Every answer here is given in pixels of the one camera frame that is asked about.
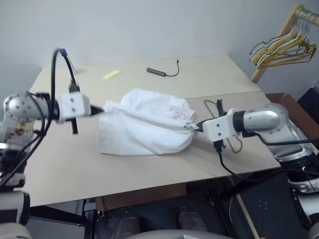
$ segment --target black wire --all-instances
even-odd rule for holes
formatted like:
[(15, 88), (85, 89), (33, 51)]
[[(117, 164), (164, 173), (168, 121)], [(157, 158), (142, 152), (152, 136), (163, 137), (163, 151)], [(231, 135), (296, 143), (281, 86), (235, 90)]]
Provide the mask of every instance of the black wire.
[(62, 53), (61, 50), (60, 50), (60, 53), (61, 53), (61, 55), (63, 56), (63, 58), (64, 58), (64, 60), (65, 60), (65, 62), (66, 62), (66, 64), (67, 64), (67, 66), (68, 66), (68, 68), (69, 68), (69, 72), (70, 72), (70, 75), (71, 75), (71, 82), (75, 83), (75, 78), (74, 78), (74, 74), (73, 74), (72, 67), (71, 67), (71, 64), (70, 64), (70, 62), (69, 62), (69, 59), (66, 57), (66, 55), (64, 55), (64, 54)]
[(284, 141), (284, 142), (274, 142), (274, 143), (269, 143), (266, 142), (262, 136), (258, 133), (252, 133), (260, 138), (263, 144), (268, 145), (268, 146), (277, 146), (277, 145), (290, 145), (290, 144), (300, 144), (300, 143), (315, 143), (319, 142), (319, 138), (317, 139), (304, 139), (304, 140), (294, 140), (294, 141)]
[(19, 157), (21, 156), (21, 154), (24, 153), (24, 151), (30, 147), (34, 142), (36, 142), (35, 146), (30, 150), (30, 152), (24, 157), (24, 159), (22, 159), (10, 172), (8, 173), (4, 173), (1, 175), (1, 177), (3, 177), (3, 175), (7, 175), (7, 177), (4, 180), (0, 181), (0, 188), (3, 187), (8, 181), (9, 179), (16, 173), (16, 171), (26, 163), (26, 161), (30, 158), (30, 156), (33, 154), (33, 152), (36, 150), (36, 148), (39, 146), (39, 144), (41, 143), (41, 141), (43, 140), (45, 134), (44, 134), (44, 125), (45, 125), (45, 121), (44, 121), (44, 115), (43, 115), (43, 111), (41, 109), (41, 107), (39, 106), (39, 104), (37, 103), (37, 101), (33, 98), (33, 96), (31, 95), (31, 93), (26, 92), (26, 94), (30, 97), (30, 99), (32, 100), (32, 102), (35, 104), (37, 110), (40, 113), (40, 119), (41, 119), (41, 130), (40, 133), (30, 142), (28, 143), (26, 146), (24, 146), (20, 152), (17, 154), (16, 159), (18, 160)]
[(179, 65), (178, 65), (179, 60), (177, 60), (176, 63), (177, 63), (177, 73), (175, 75), (167, 75), (166, 74), (165, 76), (177, 76), (179, 74)]
[[(36, 137), (38, 139), (38, 141), (35, 143), (34, 147), (30, 150), (30, 152), (8, 174), (6, 179), (0, 181), (0, 188), (2, 186), (4, 186), (9, 181), (9, 179), (15, 174), (15, 172), (30, 158), (30, 156), (33, 154), (33, 152), (36, 150), (36, 148), (40, 145), (41, 141), (45, 137), (45, 135), (46, 135), (46, 133), (47, 133), (47, 131), (48, 131), (50, 125), (51, 125), (51, 122), (53, 120), (53, 115), (54, 115), (54, 107), (55, 107), (55, 68), (56, 68), (56, 58), (57, 58), (57, 54), (59, 52), (61, 53), (61, 55), (65, 59), (68, 67), (70, 66), (69, 70), (70, 70), (71, 78), (72, 79), (74, 78), (73, 72), (72, 72), (72, 69), (71, 69), (71, 65), (69, 64), (68, 59), (63, 55), (63, 52), (62, 52), (62, 50), (60, 48), (55, 49), (54, 52), (53, 52), (53, 55), (52, 55), (52, 62), (51, 62), (51, 99), (50, 99), (50, 105), (49, 105), (49, 115), (47, 117), (47, 124), (46, 124), (45, 128), (40, 131), (40, 134)], [(43, 116), (43, 112), (41, 111), (41, 108), (37, 104), (36, 100), (34, 98), (32, 98), (31, 100), (35, 103), (35, 106), (39, 110), (40, 116)]]
[(311, 172), (311, 171), (300, 171), (298, 169), (293, 169), (293, 168), (277, 168), (275, 169), (274, 171), (270, 172), (267, 176), (263, 177), (263, 178), (259, 178), (259, 179), (251, 179), (251, 178), (246, 178), (246, 177), (242, 177), (236, 173), (234, 173), (233, 171), (231, 171), (229, 168), (226, 167), (226, 165), (224, 164), (223, 162), (223, 156), (221, 155), (221, 152), (217, 152), (218, 155), (219, 155), (219, 159), (220, 159), (220, 164), (221, 166), (223, 166), (223, 168), (231, 173), (232, 175), (234, 175), (235, 177), (237, 178), (240, 178), (242, 180), (245, 180), (245, 181), (249, 181), (249, 182), (262, 182), (262, 181), (266, 181), (274, 176), (276, 176), (277, 174), (279, 173), (282, 173), (282, 172), (298, 172), (298, 173), (305, 173), (305, 174), (310, 174), (310, 175), (313, 175), (313, 176), (319, 176), (319, 173), (316, 173), (316, 172)]
[(276, 37), (273, 37), (272, 39), (270, 39), (268, 42), (264, 42), (264, 41), (261, 41), (259, 43), (257, 43), (249, 52), (249, 55), (252, 55), (253, 54), (253, 50), (255, 49), (256, 46), (258, 46), (260, 43), (263, 43), (265, 45), (267, 45), (269, 42), (275, 40), (276, 38), (281, 38), (282, 36), (276, 36)]
[(212, 103), (215, 105), (215, 107), (217, 108), (217, 104), (214, 101), (210, 101), (210, 100), (204, 100), (204, 105), (206, 106), (206, 108), (208, 109), (208, 111), (210, 112), (211, 116), (213, 116), (213, 119), (215, 119), (215, 115), (213, 114), (213, 112), (210, 110), (209, 106), (207, 103)]
[(198, 129), (195, 129), (195, 131), (199, 131), (199, 132), (203, 132), (203, 123), (205, 122), (205, 121), (208, 121), (208, 120), (213, 120), (213, 119), (215, 119), (215, 118), (210, 118), (210, 119), (204, 119), (204, 120), (202, 120), (201, 122), (198, 122), (197, 124), (196, 124), (196, 126), (198, 127)]

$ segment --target white cloth bag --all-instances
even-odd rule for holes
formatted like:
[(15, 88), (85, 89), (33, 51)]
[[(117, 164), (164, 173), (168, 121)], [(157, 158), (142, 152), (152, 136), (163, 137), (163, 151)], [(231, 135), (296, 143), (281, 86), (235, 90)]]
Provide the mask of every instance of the white cloth bag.
[(176, 153), (192, 141), (193, 111), (186, 100), (134, 89), (121, 104), (107, 101), (100, 116), (100, 152), (116, 155)]

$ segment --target beige cardboard sheet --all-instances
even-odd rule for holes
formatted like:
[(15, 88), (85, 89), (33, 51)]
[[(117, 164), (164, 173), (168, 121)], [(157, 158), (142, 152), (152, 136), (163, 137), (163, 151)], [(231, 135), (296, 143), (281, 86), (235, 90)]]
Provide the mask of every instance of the beige cardboard sheet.
[[(104, 105), (106, 100), (119, 102), (124, 94), (135, 88), (185, 99), (260, 91), (227, 55), (184, 58), (179, 60), (179, 66), (176, 77), (160, 77), (146, 72), (146, 68), (150, 67), (174, 74), (177, 71), (176, 59), (83, 66), (76, 67), (75, 78), (81, 91), (96, 105)], [(121, 73), (107, 81), (102, 78), (114, 70)], [(57, 68), (57, 94), (68, 93), (69, 83), (67, 68)], [(50, 90), (50, 69), (41, 71), (31, 90)]]
[[(189, 99), (196, 110), (195, 122), (211, 117), (204, 99), (223, 99), (225, 110), (247, 110), (269, 102), (260, 91)], [(73, 136), (70, 124), (52, 123), (28, 161), (23, 190), (30, 194), (31, 206), (229, 175), (212, 144), (202, 139), (195, 138), (191, 146), (177, 154), (115, 156), (99, 153), (98, 117), (79, 119), (78, 129), (79, 134)], [(236, 173), (279, 166), (257, 138), (244, 139), (238, 154), (227, 146), (223, 155), (225, 164)]]

